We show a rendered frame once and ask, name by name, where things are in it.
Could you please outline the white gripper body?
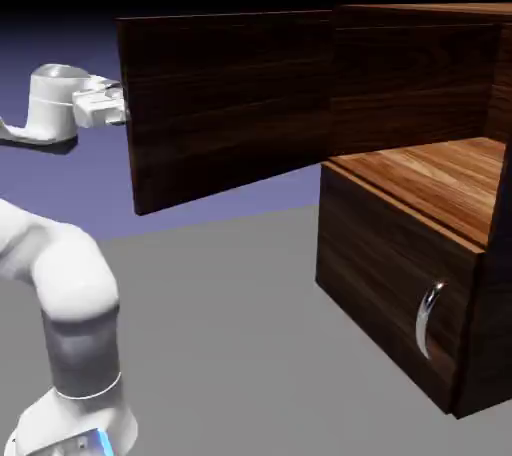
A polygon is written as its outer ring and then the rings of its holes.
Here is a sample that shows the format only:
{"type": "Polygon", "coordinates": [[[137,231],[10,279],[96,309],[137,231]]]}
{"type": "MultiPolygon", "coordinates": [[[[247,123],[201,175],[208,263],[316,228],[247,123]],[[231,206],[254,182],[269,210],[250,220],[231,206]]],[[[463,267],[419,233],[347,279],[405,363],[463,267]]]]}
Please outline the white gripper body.
{"type": "Polygon", "coordinates": [[[76,92],[73,113],[77,125],[86,129],[124,125],[127,121],[123,92],[119,88],[76,92]]]}

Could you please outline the dark wood cabinet door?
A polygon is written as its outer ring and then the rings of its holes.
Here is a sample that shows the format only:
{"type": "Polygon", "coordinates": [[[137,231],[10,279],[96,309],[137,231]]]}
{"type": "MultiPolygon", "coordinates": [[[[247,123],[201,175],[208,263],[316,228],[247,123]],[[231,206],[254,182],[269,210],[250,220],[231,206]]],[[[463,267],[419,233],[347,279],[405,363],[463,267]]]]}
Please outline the dark wood cabinet door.
{"type": "Polygon", "coordinates": [[[326,156],[329,11],[121,18],[117,41],[137,214],[326,156]]]}

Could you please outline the dark wood cabinet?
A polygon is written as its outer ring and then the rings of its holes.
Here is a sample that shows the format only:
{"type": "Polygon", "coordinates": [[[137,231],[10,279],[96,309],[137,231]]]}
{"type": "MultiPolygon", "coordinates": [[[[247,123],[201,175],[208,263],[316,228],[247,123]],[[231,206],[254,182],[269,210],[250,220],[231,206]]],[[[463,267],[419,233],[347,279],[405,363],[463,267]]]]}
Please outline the dark wood cabinet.
{"type": "Polygon", "coordinates": [[[483,251],[462,418],[512,399],[512,3],[342,5],[324,164],[483,251]]]}

